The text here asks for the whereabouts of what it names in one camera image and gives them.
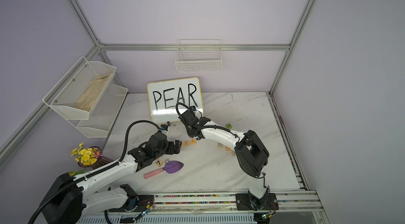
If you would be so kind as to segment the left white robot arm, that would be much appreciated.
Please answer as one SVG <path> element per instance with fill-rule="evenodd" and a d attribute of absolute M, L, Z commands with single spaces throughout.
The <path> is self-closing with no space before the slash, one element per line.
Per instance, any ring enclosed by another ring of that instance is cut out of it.
<path fill-rule="evenodd" d="M 180 140 L 168 141 L 161 131 L 147 142 L 126 153 L 123 159 L 74 177 L 59 176 L 48 191 L 41 206 L 49 224 L 75 224 L 80 219 L 110 209 L 134 210 L 137 193 L 128 184 L 114 190 L 100 192 L 116 180 L 146 168 L 163 155 L 180 152 Z"/>

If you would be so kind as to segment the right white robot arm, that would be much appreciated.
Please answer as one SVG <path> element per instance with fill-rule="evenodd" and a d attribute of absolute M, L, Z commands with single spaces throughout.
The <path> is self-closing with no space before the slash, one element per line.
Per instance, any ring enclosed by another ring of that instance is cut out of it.
<path fill-rule="evenodd" d="M 213 140 L 235 152 L 240 168 L 250 177 L 248 192 L 235 196 L 238 210 L 278 210 L 277 199 L 266 185 L 262 171 L 270 154 L 254 131 L 237 132 L 207 117 L 197 117 L 195 111 L 183 103 L 176 104 L 176 112 L 190 138 Z"/>

